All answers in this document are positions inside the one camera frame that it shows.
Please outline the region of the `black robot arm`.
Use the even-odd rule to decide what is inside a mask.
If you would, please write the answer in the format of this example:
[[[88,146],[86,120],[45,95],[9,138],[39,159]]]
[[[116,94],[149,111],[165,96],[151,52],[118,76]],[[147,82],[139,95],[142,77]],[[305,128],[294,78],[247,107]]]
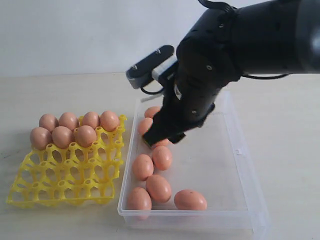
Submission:
[[[222,88],[240,78],[320,72],[320,3],[270,0],[242,8],[208,3],[176,49],[161,110],[143,135],[148,146],[179,142],[201,127]]]

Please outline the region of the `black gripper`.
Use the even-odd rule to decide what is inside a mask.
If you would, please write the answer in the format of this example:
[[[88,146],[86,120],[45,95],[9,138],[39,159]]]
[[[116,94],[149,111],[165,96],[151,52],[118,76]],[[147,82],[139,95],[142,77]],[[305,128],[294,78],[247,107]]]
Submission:
[[[149,147],[163,140],[177,144],[186,137],[185,132],[202,127],[223,86],[213,64],[178,63],[175,74],[165,81],[161,110],[142,136],[144,142]]]

